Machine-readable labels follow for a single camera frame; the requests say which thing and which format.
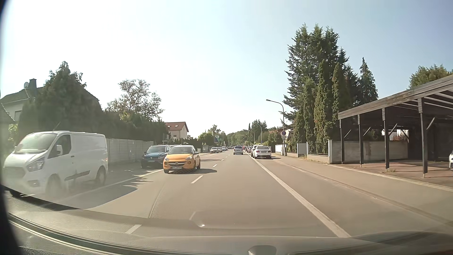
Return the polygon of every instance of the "yellow car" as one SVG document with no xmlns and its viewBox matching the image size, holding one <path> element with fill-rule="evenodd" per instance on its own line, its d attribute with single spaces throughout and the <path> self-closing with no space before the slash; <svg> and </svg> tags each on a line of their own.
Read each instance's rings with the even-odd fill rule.
<svg viewBox="0 0 453 255">
<path fill-rule="evenodd" d="M 201 159 L 192 145 L 177 145 L 171 147 L 164 158 L 164 172 L 170 170 L 195 170 L 201 168 Z"/>
</svg>

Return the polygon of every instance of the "carport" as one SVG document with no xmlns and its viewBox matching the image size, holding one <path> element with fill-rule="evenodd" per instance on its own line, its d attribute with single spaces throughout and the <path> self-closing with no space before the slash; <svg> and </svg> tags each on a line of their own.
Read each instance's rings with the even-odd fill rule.
<svg viewBox="0 0 453 255">
<path fill-rule="evenodd" d="M 385 130 L 385 164 L 390 165 L 389 135 L 409 130 L 408 158 L 421 160 L 423 174 L 428 160 L 446 161 L 453 148 L 453 75 L 416 88 L 360 105 L 338 113 L 341 158 L 345 162 L 345 139 L 358 132 L 360 164 L 363 160 L 363 136 L 370 129 Z"/>
</svg>

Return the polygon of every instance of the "chimney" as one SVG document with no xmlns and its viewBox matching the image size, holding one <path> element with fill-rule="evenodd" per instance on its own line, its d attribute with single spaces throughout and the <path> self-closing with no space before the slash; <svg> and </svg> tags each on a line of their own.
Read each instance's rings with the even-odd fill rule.
<svg viewBox="0 0 453 255">
<path fill-rule="evenodd" d="M 31 92 L 31 96 L 35 97 L 38 93 L 38 89 L 36 88 L 36 79 L 30 79 L 28 89 Z"/>
</svg>

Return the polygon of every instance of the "dashed white line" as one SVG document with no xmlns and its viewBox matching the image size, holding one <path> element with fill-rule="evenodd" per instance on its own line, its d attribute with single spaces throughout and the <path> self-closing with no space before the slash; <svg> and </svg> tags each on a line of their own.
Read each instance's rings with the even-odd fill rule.
<svg viewBox="0 0 453 255">
<path fill-rule="evenodd" d="M 126 234 L 132 234 L 135 230 L 137 230 L 139 227 L 141 227 L 140 224 L 135 224 L 133 225 L 128 231 L 126 231 Z"/>
<path fill-rule="evenodd" d="M 291 195 L 293 195 L 303 206 L 305 206 L 313 215 L 318 218 L 328 229 L 330 229 L 338 237 L 351 237 L 343 228 L 341 228 L 337 223 L 331 220 L 327 215 L 321 212 L 318 208 L 308 202 L 303 198 L 299 193 L 297 193 L 293 188 L 288 184 L 278 178 L 273 174 L 269 169 L 259 163 L 256 159 L 252 158 L 261 168 L 263 168 L 272 178 L 274 178 L 283 188 L 285 188 Z"/>
<path fill-rule="evenodd" d="M 195 179 L 193 182 L 191 182 L 190 184 L 194 184 L 196 181 L 200 180 L 200 178 L 203 177 L 203 175 L 200 175 L 197 179 Z"/>
</svg>

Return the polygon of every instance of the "van wheel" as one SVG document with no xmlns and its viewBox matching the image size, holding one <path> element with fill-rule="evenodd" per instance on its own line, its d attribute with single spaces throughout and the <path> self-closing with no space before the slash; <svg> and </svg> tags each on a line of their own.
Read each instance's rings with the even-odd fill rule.
<svg viewBox="0 0 453 255">
<path fill-rule="evenodd" d="M 101 187 L 104 186 L 105 183 L 106 183 L 106 170 L 104 167 L 100 167 L 99 170 L 97 170 L 96 186 Z"/>
<path fill-rule="evenodd" d="M 47 182 L 46 195 L 51 198 L 59 198 L 63 194 L 63 187 L 61 185 L 60 178 L 56 175 L 52 175 Z"/>
<path fill-rule="evenodd" d="M 13 197 L 20 197 L 20 195 L 22 195 L 22 193 L 13 190 L 10 190 L 10 193 Z"/>
</svg>

